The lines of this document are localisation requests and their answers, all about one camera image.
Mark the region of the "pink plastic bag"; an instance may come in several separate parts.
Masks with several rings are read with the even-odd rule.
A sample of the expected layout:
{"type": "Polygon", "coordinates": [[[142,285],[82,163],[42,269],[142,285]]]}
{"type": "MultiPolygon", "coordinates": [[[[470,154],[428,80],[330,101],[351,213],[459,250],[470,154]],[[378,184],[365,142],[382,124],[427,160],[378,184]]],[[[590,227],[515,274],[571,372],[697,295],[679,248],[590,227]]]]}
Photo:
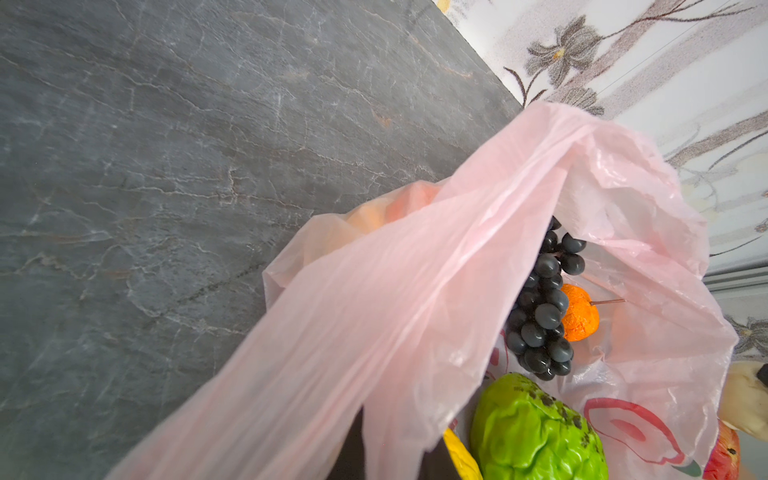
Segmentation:
{"type": "Polygon", "coordinates": [[[312,218],[263,274],[267,310],[114,479],[323,479],[355,420],[369,479],[413,479],[487,374],[552,219],[615,298],[546,384],[614,479],[698,479],[737,337],[703,282],[706,221],[654,143],[537,102],[439,183],[312,218]]]}

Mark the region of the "green fake fruit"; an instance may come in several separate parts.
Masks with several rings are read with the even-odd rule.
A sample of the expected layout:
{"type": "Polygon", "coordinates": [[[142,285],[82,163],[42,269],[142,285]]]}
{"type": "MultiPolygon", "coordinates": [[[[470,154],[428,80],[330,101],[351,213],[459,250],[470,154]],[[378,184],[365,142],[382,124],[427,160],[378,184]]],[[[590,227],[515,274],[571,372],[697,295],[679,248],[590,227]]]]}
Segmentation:
{"type": "Polygon", "coordinates": [[[485,479],[610,477],[602,441],[589,421],[518,373],[482,391],[469,443],[485,479]]]}

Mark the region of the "beige fake fruit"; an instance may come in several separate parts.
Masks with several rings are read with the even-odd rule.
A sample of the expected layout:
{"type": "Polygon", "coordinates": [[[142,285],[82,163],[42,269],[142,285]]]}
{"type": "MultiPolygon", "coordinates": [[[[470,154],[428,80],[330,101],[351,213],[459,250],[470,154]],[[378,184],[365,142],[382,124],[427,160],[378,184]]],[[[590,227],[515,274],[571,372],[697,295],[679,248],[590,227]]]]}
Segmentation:
{"type": "Polygon", "coordinates": [[[733,430],[767,441],[767,364],[739,361],[729,367],[718,417],[733,430]]]}

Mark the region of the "red fake apple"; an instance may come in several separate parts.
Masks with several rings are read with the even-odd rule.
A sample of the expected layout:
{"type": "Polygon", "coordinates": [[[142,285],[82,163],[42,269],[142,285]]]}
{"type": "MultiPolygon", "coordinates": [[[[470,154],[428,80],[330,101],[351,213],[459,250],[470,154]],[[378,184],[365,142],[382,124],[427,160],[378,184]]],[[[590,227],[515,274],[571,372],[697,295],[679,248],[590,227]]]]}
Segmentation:
{"type": "Polygon", "coordinates": [[[718,438],[704,469],[703,480],[738,480],[740,441],[735,430],[718,421],[718,438]]]}

